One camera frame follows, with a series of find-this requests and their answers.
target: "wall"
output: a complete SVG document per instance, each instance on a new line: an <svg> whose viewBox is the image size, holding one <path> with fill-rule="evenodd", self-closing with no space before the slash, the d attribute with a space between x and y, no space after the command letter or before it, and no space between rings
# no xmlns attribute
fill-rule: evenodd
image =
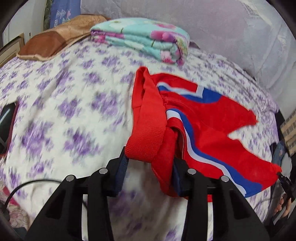
<svg viewBox="0 0 296 241"><path fill-rule="evenodd" d="M289 82L280 96L276 99L279 109L286 119L296 108L296 64L291 71Z"/></svg>
<svg viewBox="0 0 296 241"><path fill-rule="evenodd" d="M43 31L46 0L29 0L13 16L3 32L3 45L24 33L25 43Z"/></svg>

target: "black cable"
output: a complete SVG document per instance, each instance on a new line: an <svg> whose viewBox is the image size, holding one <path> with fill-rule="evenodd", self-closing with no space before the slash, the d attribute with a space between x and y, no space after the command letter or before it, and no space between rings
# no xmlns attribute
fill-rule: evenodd
<svg viewBox="0 0 296 241"><path fill-rule="evenodd" d="M54 180L54 179L36 179L36 180L32 180L32 181L28 181L28 182L25 182L21 185L19 185L18 187L16 187L12 192L11 194L8 196L8 198L6 199L6 202L4 204L4 206L2 207L3 210L6 210L7 209L7 206L9 204L9 201L12 199L13 195L18 191L20 190L22 187L28 185L28 184L31 184L31 183L36 183L36 182L54 182L54 183L58 183L58 184L61 184L62 182L59 181L59 180ZM83 203L83 206L87 209L87 205L84 201L82 201Z"/></svg>

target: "turquoise floral blanket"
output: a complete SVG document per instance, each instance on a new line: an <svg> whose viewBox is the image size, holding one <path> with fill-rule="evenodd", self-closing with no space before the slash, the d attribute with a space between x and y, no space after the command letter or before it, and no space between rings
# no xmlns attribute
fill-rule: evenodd
<svg viewBox="0 0 296 241"><path fill-rule="evenodd" d="M172 24L147 18L121 18L96 24L91 28L93 40L130 47L165 63L183 65L190 37Z"/></svg>

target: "bed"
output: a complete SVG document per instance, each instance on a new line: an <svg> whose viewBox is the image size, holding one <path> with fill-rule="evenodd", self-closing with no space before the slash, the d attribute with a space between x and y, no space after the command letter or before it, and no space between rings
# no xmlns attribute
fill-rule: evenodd
<svg viewBox="0 0 296 241"><path fill-rule="evenodd" d="M230 138L271 161L269 146L279 140L277 104L237 64L192 47L186 64L177 67L86 38L47 62L14 58L0 70L1 106L19 102L9 153L0 169L7 188L12 191L36 178L88 176L118 157L132 130L131 94L140 66L147 66L151 74L181 76L252 109L258 124L241 128ZM34 218L56 187L48 183L27 186L17 192L15 200ZM247 200L264 221L270 188ZM115 239L180 240L186 203L161 193L149 164L131 161L122 192L109 200ZM83 220L83 239L87 240L84 212ZM212 234L209 204L208 240Z"/></svg>

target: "phone screen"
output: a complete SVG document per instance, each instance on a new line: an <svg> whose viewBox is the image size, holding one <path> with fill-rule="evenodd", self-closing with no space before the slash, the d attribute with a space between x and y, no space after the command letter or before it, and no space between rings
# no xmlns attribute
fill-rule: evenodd
<svg viewBox="0 0 296 241"><path fill-rule="evenodd" d="M0 114L0 154L7 150L10 127L15 112L16 103L11 103L3 107Z"/></svg>

